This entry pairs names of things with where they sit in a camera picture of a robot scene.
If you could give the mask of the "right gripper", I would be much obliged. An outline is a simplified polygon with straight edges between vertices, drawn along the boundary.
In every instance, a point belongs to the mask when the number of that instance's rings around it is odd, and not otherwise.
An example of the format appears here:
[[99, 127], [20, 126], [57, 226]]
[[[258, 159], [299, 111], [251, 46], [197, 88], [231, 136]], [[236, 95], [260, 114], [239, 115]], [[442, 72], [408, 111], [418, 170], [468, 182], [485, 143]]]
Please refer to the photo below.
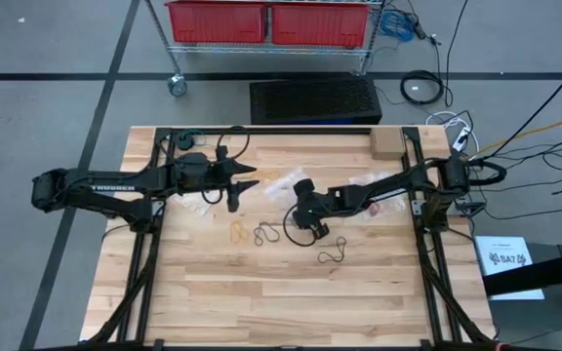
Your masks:
[[318, 193], [313, 181], [306, 178], [300, 180], [294, 190], [297, 207], [292, 212], [292, 217], [299, 229], [311, 230], [310, 226], [317, 221], [348, 214], [348, 206], [341, 196], [340, 187], [329, 187], [326, 193]]

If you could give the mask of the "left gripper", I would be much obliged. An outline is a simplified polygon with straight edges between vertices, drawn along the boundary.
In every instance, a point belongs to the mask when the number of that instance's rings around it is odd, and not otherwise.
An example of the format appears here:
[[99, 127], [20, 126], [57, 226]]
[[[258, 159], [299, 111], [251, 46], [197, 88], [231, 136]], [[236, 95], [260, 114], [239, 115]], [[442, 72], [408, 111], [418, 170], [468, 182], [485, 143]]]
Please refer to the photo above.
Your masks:
[[253, 173], [257, 168], [240, 164], [232, 158], [210, 161], [200, 152], [187, 153], [175, 162], [175, 185], [179, 195], [200, 193], [205, 203], [217, 204], [223, 192], [227, 194], [227, 208], [235, 213], [239, 208], [239, 195], [258, 185], [258, 180], [231, 182], [236, 175]]

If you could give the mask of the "dark rubber band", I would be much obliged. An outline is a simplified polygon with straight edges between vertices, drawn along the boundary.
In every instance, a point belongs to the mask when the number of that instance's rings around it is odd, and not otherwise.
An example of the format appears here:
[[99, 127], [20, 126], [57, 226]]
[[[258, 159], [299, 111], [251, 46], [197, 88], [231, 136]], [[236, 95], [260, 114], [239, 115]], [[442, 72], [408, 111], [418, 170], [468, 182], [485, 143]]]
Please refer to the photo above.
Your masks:
[[340, 236], [336, 239], [336, 253], [320, 252], [317, 256], [317, 261], [321, 264], [325, 263], [341, 263], [345, 259], [345, 248], [347, 240]]
[[265, 242], [276, 243], [281, 239], [280, 232], [269, 222], [260, 222], [253, 230], [254, 244], [258, 247]]

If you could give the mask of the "small cardboard box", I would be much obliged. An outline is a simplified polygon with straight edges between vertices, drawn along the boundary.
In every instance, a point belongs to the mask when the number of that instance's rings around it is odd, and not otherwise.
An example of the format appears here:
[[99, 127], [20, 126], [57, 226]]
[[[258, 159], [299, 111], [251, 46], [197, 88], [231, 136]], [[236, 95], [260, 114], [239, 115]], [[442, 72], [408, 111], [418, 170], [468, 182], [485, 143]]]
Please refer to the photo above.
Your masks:
[[400, 159], [406, 151], [402, 129], [386, 127], [371, 129], [370, 149], [375, 160], [393, 161]]

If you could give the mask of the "shelf rack caster wheel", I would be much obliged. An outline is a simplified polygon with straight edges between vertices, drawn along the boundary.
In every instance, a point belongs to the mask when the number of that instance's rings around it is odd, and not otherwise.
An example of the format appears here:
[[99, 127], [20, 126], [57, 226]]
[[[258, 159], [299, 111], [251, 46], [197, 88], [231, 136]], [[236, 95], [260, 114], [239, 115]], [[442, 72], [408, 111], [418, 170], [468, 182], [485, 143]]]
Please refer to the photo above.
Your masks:
[[169, 93], [175, 97], [179, 98], [186, 94], [187, 84], [184, 77], [180, 74], [175, 74], [168, 79], [168, 90]]

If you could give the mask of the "red plastic storage bin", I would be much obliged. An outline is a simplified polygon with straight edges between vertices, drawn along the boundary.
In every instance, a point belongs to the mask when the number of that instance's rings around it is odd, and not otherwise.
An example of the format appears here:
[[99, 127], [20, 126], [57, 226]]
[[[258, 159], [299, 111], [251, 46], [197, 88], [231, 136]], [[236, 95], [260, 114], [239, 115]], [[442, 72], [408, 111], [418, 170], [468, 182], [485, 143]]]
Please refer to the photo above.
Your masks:
[[262, 43], [266, 6], [262, 3], [186, 1], [166, 3], [175, 42]]
[[272, 42], [278, 45], [361, 47], [368, 14], [369, 7], [365, 5], [272, 5]]

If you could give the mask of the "white power strip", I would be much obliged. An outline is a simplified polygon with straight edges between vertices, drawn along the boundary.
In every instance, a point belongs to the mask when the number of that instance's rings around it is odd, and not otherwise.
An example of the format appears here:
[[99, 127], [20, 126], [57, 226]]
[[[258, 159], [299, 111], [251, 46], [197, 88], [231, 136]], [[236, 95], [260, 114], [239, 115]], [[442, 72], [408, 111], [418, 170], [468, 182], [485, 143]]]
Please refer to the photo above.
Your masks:
[[470, 134], [471, 134], [471, 129], [469, 127], [462, 127], [457, 138], [453, 142], [452, 147], [458, 152], [463, 151], [467, 146], [467, 142]]

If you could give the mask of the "white SA7 paper sign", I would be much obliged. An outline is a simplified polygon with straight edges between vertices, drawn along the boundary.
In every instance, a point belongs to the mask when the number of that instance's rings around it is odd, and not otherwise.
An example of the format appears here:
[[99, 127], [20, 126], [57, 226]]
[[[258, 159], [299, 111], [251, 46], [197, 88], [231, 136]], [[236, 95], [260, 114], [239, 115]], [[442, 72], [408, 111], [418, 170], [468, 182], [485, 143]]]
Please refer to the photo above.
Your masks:
[[[502, 273], [533, 263], [523, 237], [476, 236], [475, 249], [484, 276]], [[490, 296], [491, 300], [544, 300], [541, 289]]]

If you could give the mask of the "black beam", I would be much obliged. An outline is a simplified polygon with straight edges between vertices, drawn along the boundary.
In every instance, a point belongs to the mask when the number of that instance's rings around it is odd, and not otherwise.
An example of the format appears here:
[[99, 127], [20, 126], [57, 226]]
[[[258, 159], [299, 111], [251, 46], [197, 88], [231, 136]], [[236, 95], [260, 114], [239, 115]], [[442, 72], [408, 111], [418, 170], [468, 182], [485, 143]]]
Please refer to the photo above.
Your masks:
[[562, 256], [483, 278], [487, 295], [518, 293], [562, 285]]

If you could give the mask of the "grey side table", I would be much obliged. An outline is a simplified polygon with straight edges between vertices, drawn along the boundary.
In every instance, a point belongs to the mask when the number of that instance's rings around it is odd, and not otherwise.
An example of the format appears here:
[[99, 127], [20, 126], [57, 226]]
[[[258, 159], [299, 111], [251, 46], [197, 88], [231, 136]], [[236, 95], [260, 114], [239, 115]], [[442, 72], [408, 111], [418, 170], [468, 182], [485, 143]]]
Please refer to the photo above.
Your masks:
[[[534, 263], [562, 256], [562, 246], [527, 244]], [[562, 285], [541, 289], [544, 300], [491, 300], [490, 309], [493, 320], [501, 331], [513, 330], [527, 332], [521, 345], [533, 341], [541, 335], [562, 332]]]

